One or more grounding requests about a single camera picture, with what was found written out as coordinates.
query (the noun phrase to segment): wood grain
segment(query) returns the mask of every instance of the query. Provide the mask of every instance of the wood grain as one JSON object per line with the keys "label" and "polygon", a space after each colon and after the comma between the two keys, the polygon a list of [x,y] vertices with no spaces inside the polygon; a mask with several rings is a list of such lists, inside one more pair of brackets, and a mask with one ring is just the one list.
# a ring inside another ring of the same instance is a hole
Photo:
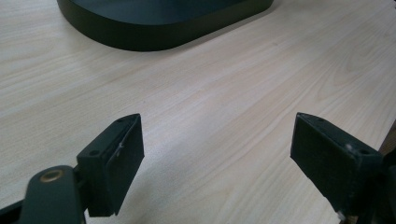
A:
{"label": "wood grain", "polygon": [[80,34],[56,1],[0,1],[0,206],[140,113],[146,158],[120,214],[89,223],[337,223],[290,159],[294,117],[379,148],[396,119],[395,21],[390,0],[276,0],[141,53]]}

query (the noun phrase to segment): tabletop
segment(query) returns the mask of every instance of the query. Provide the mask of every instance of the tabletop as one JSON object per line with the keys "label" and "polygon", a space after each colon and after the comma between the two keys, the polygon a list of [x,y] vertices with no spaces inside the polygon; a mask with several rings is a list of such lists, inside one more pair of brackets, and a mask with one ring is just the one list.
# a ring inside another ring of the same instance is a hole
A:
{"label": "tabletop", "polygon": [[89,223],[337,223],[290,158],[295,115],[378,149],[396,119],[395,21],[390,0],[275,0],[183,46],[133,52],[82,35],[55,0],[2,0],[0,206],[140,113],[146,157],[119,215]]}

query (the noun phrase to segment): wooden table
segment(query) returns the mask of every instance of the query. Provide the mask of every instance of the wooden table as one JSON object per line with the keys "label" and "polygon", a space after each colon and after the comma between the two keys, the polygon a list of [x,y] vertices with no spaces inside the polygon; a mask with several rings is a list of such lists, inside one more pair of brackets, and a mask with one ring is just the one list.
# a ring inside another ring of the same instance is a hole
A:
{"label": "wooden table", "polygon": [[380,147],[396,119],[393,4],[276,0],[142,53],[90,40],[55,0],[0,1],[0,206],[140,113],[146,158],[120,214],[89,223],[337,223],[290,159],[295,114]]}

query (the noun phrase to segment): light wood surface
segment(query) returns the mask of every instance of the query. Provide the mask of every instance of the light wood surface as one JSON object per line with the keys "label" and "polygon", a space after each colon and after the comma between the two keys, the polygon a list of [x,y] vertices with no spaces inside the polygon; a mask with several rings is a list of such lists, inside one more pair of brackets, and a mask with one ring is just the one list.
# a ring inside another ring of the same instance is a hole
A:
{"label": "light wood surface", "polygon": [[120,214],[89,223],[338,223],[290,159],[295,114],[381,146],[396,119],[393,4],[275,0],[142,53],[90,40],[55,0],[0,1],[0,206],[140,113],[146,158]]}

